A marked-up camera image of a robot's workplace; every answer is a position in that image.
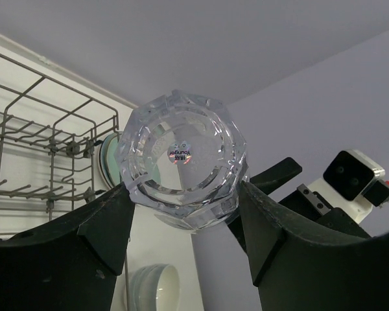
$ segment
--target label on glass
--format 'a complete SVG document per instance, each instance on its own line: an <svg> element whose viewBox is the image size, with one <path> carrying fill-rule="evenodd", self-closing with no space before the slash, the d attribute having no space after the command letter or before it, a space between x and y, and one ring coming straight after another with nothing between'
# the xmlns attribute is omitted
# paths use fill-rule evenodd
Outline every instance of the label on glass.
<svg viewBox="0 0 389 311"><path fill-rule="evenodd" d="M171 144L168 150L168 156L171 163L188 164L191 155L191 146L187 141Z"/></svg>

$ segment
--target glass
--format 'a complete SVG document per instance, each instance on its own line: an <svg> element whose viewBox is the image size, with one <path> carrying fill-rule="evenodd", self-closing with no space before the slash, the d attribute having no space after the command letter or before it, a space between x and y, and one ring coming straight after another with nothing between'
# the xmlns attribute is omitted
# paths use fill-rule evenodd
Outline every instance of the glass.
<svg viewBox="0 0 389 311"><path fill-rule="evenodd" d="M228 221L248 178L246 142L226 107L177 90L132 112L115 158L133 202L194 232Z"/></svg>

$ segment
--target dish rack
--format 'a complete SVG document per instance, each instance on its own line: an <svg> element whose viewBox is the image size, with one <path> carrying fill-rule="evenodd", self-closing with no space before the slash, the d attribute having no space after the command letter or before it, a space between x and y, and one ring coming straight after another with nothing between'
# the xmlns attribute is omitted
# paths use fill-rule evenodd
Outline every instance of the dish rack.
<svg viewBox="0 0 389 311"><path fill-rule="evenodd" d="M103 190L95 189L94 148L119 132L118 111L1 53L0 68L0 74L10 72L0 77L0 217L41 213L51 221L95 199ZM26 160L32 164L22 167ZM16 233L3 231L0 237Z"/></svg>

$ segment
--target ceiling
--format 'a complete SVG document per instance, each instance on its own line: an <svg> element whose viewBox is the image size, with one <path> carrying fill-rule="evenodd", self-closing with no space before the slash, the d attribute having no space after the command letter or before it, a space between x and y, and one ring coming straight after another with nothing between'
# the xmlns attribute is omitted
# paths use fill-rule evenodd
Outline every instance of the ceiling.
<svg viewBox="0 0 389 311"><path fill-rule="evenodd" d="M388 29L389 0L0 0L0 33L136 104L230 104Z"/></svg>

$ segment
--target camera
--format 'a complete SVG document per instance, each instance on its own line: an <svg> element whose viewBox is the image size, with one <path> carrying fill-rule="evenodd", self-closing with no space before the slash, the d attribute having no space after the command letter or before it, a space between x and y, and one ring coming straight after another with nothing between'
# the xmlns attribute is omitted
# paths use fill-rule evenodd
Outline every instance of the camera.
<svg viewBox="0 0 389 311"><path fill-rule="evenodd" d="M323 178L343 198L353 201L384 178L384 169L358 150L344 150L328 166Z"/></svg>
<svg viewBox="0 0 389 311"><path fill-rule="evenodd" d="M356 223L370 214L373 206L389 202L389 181L383 167L358 150L343 150L323 174L311 183L310 191L339 207Z"/></svg>

